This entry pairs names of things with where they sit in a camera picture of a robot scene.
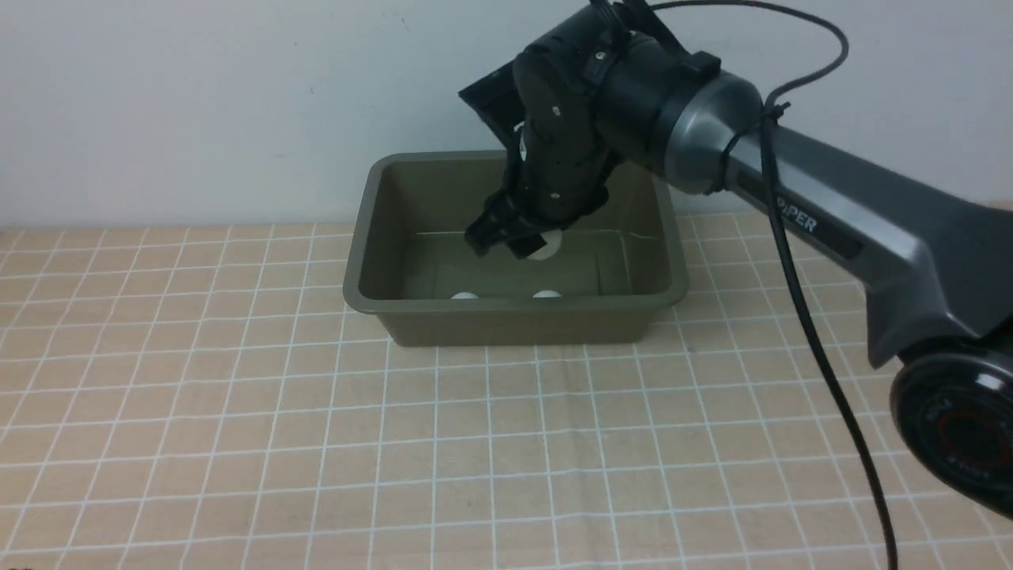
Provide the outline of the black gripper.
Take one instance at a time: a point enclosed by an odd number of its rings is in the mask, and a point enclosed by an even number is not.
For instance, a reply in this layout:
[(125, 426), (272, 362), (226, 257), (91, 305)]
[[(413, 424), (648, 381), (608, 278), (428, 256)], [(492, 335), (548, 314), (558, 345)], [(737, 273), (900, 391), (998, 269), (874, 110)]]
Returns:
[(571, 226), (607, 203), (619, 160), (598, 132), (598, 94), (633, 33), (626, 8), (587, 6), (514, 58), (527, 156), (517, 187), (488, 196), (466, 228), (475, 255), (511, 242), (514, 257), (529, 259), (548, 245), (548, 226)]

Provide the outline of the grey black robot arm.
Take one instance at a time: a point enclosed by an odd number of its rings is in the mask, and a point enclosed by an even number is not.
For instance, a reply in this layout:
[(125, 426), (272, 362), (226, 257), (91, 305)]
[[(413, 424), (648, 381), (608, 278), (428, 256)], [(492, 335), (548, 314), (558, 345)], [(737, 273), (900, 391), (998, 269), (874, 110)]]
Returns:
[(734, 192), (864, 284), (868, 359), (901, 362), (890, 410), (919, 463), (1006, 519), (1012, 511), (1011, 212), (967, 202), (778, 124), (716, 55), (681, 46), (644, 1), (590, 1), (460, 92), (506, 147), (502, 187), (465, 236), (520, 259), (608, 201), (632, 162), (692, 195)]

